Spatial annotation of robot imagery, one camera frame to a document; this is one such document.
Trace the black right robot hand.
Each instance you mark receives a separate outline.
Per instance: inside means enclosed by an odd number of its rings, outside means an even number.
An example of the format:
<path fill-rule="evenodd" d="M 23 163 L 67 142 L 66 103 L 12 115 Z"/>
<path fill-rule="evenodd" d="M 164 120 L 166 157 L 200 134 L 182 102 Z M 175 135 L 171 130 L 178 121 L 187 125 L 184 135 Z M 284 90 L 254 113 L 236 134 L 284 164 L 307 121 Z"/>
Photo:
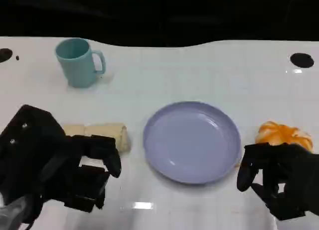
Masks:
<path fill-rule="evenodd" d="M 319 156 L 298 144 L 246 145 L 237 189 L 252 188 L 280 221 L 319 213 Z"/>

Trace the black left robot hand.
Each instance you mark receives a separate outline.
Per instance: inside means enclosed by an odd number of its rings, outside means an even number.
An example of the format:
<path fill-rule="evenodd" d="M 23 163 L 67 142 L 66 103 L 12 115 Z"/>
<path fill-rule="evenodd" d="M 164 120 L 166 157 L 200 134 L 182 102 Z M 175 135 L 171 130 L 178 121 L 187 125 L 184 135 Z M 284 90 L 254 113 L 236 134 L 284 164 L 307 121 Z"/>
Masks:
<path fill-rule="evenodd" d="M 65 134 L 51 113 L 23 105 L 0 135 L 0 192 L 5 205 L 23 196 L 39 208 L 56 200 L 102 208 L 109 177 L 122 166 L 115 139 Z"/>

